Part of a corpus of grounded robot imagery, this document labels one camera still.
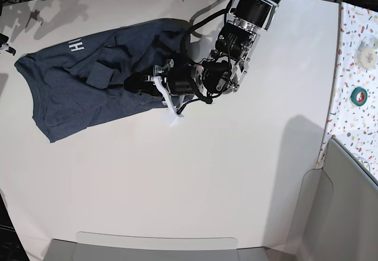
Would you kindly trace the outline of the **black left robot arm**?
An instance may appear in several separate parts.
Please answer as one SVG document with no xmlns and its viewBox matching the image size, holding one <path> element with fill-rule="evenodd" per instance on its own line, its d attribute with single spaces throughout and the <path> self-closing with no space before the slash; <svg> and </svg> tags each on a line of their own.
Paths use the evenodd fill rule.
<svg viewBox="0 0 378 261">
<path fill-rule="evenodd" d="M 192 25 L 182 36 L 180 57 L 164 65 L 153 65 L 124 81 L 125 90 L 162 97 L 176 117 L 193 102 L 208 105 L 223 94 L 238 91 L 247 73 L 250 55 L 266 31 L 281 0 L 230 0 L 225 9 Z M 188 55 L 190 35 L 217 17 L 223 17 L 214 48 L 208 56 L 194 61 Z"/>
</svg>

